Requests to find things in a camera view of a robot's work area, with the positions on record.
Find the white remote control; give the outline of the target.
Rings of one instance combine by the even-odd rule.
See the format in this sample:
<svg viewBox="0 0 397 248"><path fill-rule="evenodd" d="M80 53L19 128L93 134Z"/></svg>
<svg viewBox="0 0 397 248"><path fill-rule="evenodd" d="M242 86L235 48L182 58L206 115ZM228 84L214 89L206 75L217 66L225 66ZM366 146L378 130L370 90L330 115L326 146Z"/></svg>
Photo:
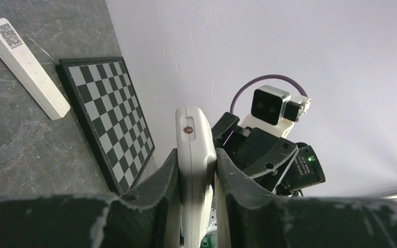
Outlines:
<svg viewBox="0 0 397 248"><path fill-rule="evenodd" d="M175 117L181 230L185 247L200 247L209 226L217 155L211 127L199 107L180 106Z"/></svg>
<svg viewBox="0 0 397 248"><path fill-rule="evenodd" d="M66 116L69 103L6 18L0 18L0 59L51 120Z"/></svg>

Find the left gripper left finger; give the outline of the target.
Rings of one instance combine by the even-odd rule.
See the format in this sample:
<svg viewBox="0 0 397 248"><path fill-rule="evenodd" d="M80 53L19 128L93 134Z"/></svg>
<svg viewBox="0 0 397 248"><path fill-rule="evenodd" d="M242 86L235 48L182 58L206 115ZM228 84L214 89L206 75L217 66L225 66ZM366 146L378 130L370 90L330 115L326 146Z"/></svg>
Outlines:
<svg viewBox="0 0 397 248"><path fill-rule="evenodd" d="M0 197L0 247L179 247L177 150L123 195Z"/></svg>

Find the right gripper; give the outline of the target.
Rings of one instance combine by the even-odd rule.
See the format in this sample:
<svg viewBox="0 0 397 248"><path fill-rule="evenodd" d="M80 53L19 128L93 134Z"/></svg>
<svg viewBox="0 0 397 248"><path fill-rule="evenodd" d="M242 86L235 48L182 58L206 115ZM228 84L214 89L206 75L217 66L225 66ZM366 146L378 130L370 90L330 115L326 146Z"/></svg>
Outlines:
<svg viewBox="0 0 397 248"><path fill-rule="evenodd" d="M239 127L239 121L238 116L225 112L211 128L213 140L227 140L223 149L237 168L266 190L277 194L298 154L297 145L260 128Z"/></svg>

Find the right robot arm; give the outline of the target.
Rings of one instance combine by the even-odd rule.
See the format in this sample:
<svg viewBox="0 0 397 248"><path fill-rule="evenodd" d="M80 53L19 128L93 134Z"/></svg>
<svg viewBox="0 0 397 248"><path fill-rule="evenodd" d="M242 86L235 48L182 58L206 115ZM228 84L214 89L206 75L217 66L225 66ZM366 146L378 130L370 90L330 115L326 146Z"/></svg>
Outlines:
<svg viewBox="0 0 397 248"><path fill-rule="evenodd" d="M213 143L260 186L277 196L301 196L302 189L326 181L310 145L293 143L276 130L257 124L240 126L239 121L239 117L224 113L211 129Z"/></svg>

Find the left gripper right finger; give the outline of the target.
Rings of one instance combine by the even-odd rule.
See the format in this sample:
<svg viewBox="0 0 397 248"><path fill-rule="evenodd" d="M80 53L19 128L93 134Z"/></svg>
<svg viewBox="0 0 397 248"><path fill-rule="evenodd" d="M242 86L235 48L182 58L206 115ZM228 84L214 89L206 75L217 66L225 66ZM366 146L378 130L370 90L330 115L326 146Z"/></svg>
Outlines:
<svg viewBox="0 0 397 248"><path fill-rule="evenodd" d="M216 152L218 247L397 247L397 201L278 197Z"/></svg>

